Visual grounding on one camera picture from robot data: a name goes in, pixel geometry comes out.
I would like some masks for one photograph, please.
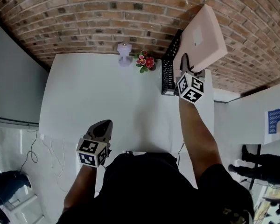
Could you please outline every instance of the pink flower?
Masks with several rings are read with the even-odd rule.
[[[139,55],[139,59],[136,62],[137,64],[145,65],[146,60],[144,59],[143,55]]]
[[[146,60],[146,66],[147,66],[147,68],[152,68],[153,66],[154,66],[154,59],[152,58],[152,57],[150,57],[150,58],[147,58],[147,60]]]

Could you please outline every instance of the gray wall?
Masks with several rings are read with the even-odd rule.
[[[48,75],[0,27],[0,117],[39,123]]]

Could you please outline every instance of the brick wall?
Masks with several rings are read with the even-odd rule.
[[[280,82],[280,0],[0,0],[0,18],[51,66],[57,53],[116,53],[122,41],[162,56],[203,4],[229,51],[210,66],[214,87],[243,93]]]

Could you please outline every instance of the black plastic crate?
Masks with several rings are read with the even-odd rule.
[[[162,95],[173,95],[175,89],[173,77],[173,60],[179,49],[183,30],[178,30],[165,55],[162,58]]]

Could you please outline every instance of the fiducial marker cube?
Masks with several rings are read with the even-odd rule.
[[[107,149],[107,143],[80,139],[77,153],[82,164],[98,168],[108,156]]]
[[[203,82],[185,72],[177,83],[179,97],[195,104],[203,95]]]

